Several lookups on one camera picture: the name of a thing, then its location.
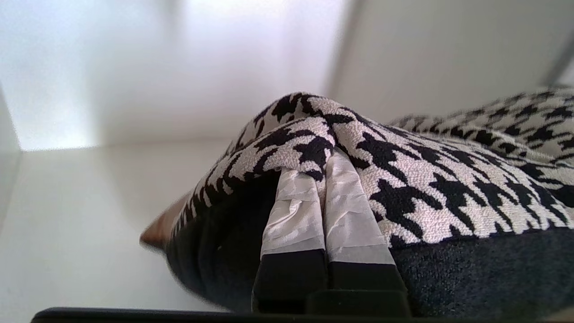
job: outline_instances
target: houndstooth fabric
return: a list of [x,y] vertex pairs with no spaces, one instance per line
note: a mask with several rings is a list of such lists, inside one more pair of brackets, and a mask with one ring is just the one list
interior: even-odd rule
[[244,182],[284,167],[312,176],[324,198],[335,146],[357,169],[390,247],[572,229],[573,111],[574,90],[544,89],[381,125],[324,97],[287,95],[200,180],[172,235]]

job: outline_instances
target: textured fabric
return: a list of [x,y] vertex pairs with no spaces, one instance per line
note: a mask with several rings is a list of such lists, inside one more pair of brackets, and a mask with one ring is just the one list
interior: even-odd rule
[[414,316],[542,319],[574,305],[574,232],[392,249]]
[[[278,177],[275,172],[250,181],[198,217],[234,219],[217,222],[222,228],[215,239],[202,238],[203,233],[213,232],[210,226],[215,224],[198,221],[170,243],[169,265],[184,285],[235,312],[251,312],[261,236]],[[414,245],[391,252],[417,317],[532,320],[574,305],[573,245],[574,231],[558,229]],[[338,282],[363,288],[376,288],[388,277],[342,274],[347,274],[346,279]]]
[[281,168],[312,176],[323,202],[335,146],[357,169],[392,248],[571,229],[573,105],[571,89],[544,90],[446,118],[407,117],[392,123],[398,128],[323,97],[287,95],[250,121],[200,180],[172,237]]

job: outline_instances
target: white wall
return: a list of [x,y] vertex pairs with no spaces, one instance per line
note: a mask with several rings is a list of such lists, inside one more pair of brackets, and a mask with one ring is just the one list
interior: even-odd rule
[[219,310],[138,238],[227,144],[25,152],[0,233],[0,322],[52,306]]
[[378,121],[528,90],[574,36],[571,0],[366,0],[332,95]]
[[326,94],[345,0],[3,0],[0,80],[24,151],[234,137]]
[[20,154],[16,133],[0,88],[0,232],[18,172]]

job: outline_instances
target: dark gray fabric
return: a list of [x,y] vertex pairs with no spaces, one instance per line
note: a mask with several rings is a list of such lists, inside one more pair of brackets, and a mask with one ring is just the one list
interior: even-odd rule
[[[279,174],[251,181],[168,244],[169,266],[183,285],[235,312],[251,312],[261,236],[275,202]],[[231,221],[220,221],[221,217]]]
[[574,232],[391,250],[415,316],[543,318],[574,305]]

